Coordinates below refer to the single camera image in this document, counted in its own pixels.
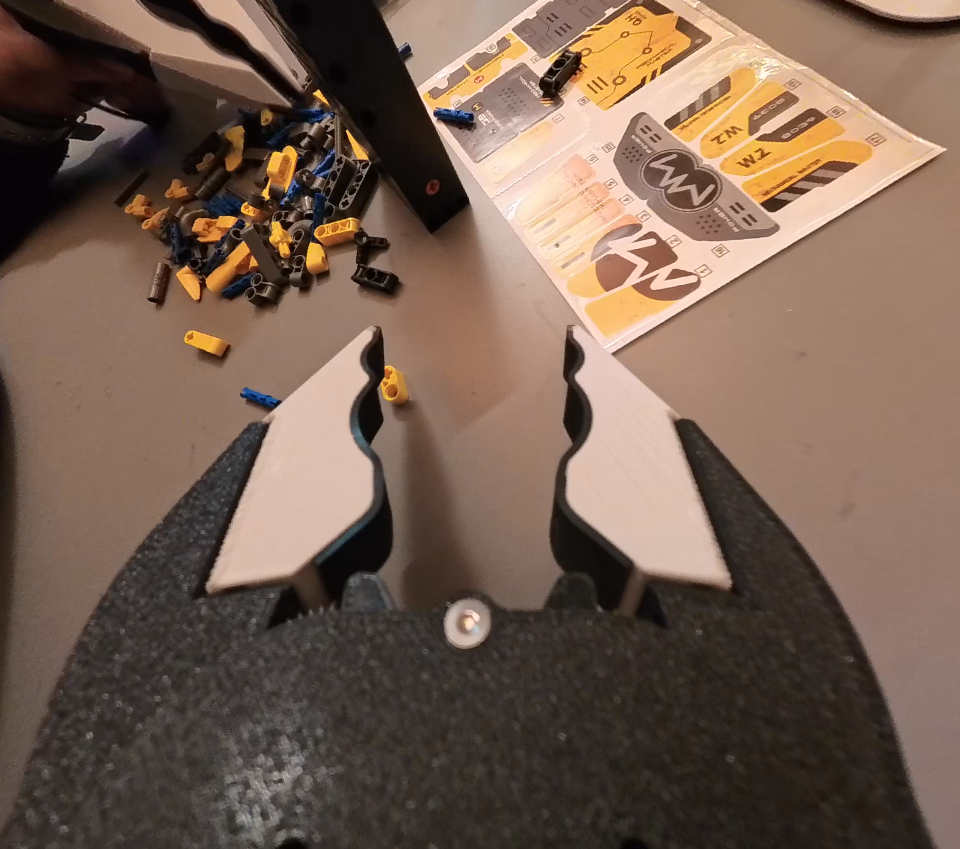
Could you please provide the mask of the person's left hand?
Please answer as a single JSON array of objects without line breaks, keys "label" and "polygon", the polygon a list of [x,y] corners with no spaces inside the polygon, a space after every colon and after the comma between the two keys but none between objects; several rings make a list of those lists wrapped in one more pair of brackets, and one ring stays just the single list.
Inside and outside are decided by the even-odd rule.
[{"label": "person's left hand", "polygon": [[126,63],[55,48],[1,10],[3,114],[63,122],[100,104],[144,123],[163,123],[171,110],[153,77]]}]

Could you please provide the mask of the yellow grey sticker sheet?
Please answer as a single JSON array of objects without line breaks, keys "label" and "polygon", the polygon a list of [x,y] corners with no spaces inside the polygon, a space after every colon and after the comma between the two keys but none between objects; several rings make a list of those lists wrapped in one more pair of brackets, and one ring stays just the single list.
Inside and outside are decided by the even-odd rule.
[{"label": "yellow grey sticker sheet", "polygon": [[538,0],[419,91],[607,351],[944,152],[699,0]]}]

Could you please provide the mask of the black perforated block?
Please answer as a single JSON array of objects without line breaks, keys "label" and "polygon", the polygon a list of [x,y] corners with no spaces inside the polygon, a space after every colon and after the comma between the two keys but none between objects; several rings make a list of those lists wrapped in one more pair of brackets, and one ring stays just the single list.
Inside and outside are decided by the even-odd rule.
[{"label": "black perforated block", "polygon": [[469,196],[375,0],[256,0],[426,230]]}]

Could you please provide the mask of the pile of yellow blue pieces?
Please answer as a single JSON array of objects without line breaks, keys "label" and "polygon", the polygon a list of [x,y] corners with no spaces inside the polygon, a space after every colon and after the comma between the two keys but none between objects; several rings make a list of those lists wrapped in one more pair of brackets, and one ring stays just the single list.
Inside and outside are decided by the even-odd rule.
[{"label": "pile of yellow blue pieces", "polygon": [[292,108],[241,110],[182,160],[159,198],[137,173],[115,198],[161,245],[188,297],[272,307],[330,273],[330,252],[356,260],[354,234],[378,166],[321,90]]}]

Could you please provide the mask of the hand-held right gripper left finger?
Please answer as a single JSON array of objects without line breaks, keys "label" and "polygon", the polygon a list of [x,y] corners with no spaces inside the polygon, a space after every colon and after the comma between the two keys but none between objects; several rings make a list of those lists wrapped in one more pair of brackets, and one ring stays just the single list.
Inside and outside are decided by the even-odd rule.
[{"label": "hand-held right gripper left finger", "polygon": [[339,601],[322,564],[361,531],[392,532],[373,448],[384,369],[381,328],[366,327],[270,411],[206,596],[288,586],[307,612]]}]

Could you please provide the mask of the small black brick piece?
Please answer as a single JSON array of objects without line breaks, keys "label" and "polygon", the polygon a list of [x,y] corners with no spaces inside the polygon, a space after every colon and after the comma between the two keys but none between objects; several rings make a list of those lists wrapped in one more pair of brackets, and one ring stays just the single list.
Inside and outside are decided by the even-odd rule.
[{"label": "small black brick piece", "polygon": [[558,53],[539,77],[538,88],[544,99],[557,99],[582,66],[583,52],[565,49]]}]

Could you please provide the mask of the person's left forearm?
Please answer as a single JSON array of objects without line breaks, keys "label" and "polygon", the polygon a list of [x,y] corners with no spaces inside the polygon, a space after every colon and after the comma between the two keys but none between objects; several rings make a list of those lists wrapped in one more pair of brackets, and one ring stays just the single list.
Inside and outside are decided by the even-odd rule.
[{"label": "person's left forearm", "polygon": [[68,141],[1,142],[1,262],[12,255],[54,211],[54,180]]}]

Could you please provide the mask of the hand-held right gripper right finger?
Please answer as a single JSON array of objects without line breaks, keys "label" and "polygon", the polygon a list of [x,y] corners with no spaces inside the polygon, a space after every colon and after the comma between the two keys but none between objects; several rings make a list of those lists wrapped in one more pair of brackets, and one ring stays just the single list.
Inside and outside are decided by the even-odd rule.
[{"label": "hand-held right gripper right finger", "polygon": [[734,580],[679,429],[680,417],[582,327],[563,347],[551,551],[607,611],[638,611],[649,584],[730,593]]}]

